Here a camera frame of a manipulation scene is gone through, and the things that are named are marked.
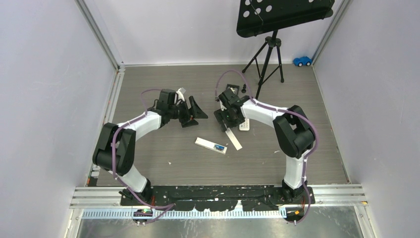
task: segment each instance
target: wood grain floor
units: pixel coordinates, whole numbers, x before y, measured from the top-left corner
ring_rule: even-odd
[[[213,112],[220,108],[214,100],[217,79],[228,69],[242,70],[244,65],[150,66],[126,69],[114,123],[140,115],[144,108],[140,92],[149,88],[178,89],[184,87],[188,97],[193,95],[209,119],[200,119],[199,125],[181,128],[173,120],[161,129],[147,134],[136,144],[137,169],[155,185],[207,184],[280,184],[284,177],[285,155],[279,151],[274,130],[257,121],[251,121],[248,132],[233,129],[243,146],[237,151],[221,132]],[[337,152],[337,144],[325,112],[322,97],[310,67],[283,66],[285,82],[280,83],[276,72],[262,87],[259,100],[275,106],[299,105],[316,125],[319,148],[308,161],[308,183],[346,183],[346,177]],[[252,65],[245,76],[252,92],[257,90],[258,74]],[[228,73],[219,91],[227,83],[243,85],[240,76]],[[148,107],[158,98],[158,92],[145,95]],[[197,137],[227,145],[226,155],[197,146]],[[101,171],[98,185],[117,185],[111,175]]]

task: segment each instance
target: blue label on box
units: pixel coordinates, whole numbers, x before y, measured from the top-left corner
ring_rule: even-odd
[[[224,146],[221,146],[221,145],[214,145],[214,149],[216,149],[216,150],[220,150],[220,151],[223,151],[223,150],[224,150]]]

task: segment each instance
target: white remote control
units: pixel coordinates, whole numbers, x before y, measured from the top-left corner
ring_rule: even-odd
[[[241,131],[248,131],[249,130],[249,119],[245,118],[245,121],[239,124],[239,130]]]

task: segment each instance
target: black music stand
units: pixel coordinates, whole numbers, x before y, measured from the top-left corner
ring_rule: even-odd
[[[280,81],[283,83],[283,68],[281,65],[280,46],[281,40],[277,38],[277,31],[290,26],[331,17],[333,14],[332,5],[334,0],[241,0],[239,7],[238,23],[236,33],[244,38],[257,36],[259,34],[272,31],[272,36],[265,38],[264,44],[257,51],[248,65],[242,70],[242,73],[255,60],[257,65],[258,90],[255,96],[258,99],[261,86],[270,78],[277,69],[280,69]],[[267,55],[261,73],[258,66],[257,56],[268,45]],[[277,49],[278,67],[266,78],[268,62],[273,48]]]

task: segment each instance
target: tripod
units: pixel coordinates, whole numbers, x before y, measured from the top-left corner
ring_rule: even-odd
[[[258,99],[258,96],[260,95],[261,86],[268,80],[268,78],[270,78],[274,74],[274,72],[278,68],[280,69],[280,82],[282,82],[282,83],[284,82],[283,67],[281,66],[281,56],[280,56],[281,40],[276,38],[276,37],[277,37],[277,30],[273,31],[272,36],[267,36],[265,38],[264,44],[261,46],[261,48],[255,54],[255,56],[251,59],[251,61],[248,63],[248,65],[245,67],[245,69],[242,70],[242,73],[245,73],[245,71],[247,71],[248,67],[255,60],[255,63],[257,65],[258,77],[260,78],[260,81],[258,82],[258,90],[257,90],[257,95],[255,96],[255,99]],[[261,71],[261,74],[260,74],[260,68],[258,66],[257,56],[261,53],[261,51],[264,49],[264,47],[266,45],[268,45],[267,56],[265,57],[264,65],[262,66],[262,71]],[[264,79],[265,72],[267,71],[268,62],[270,61],[271,52],[273,51],[274,47],[276,47],[276,49],[277,49],[278,67],[275,70],[273,70],[273,72],[266,79]]]

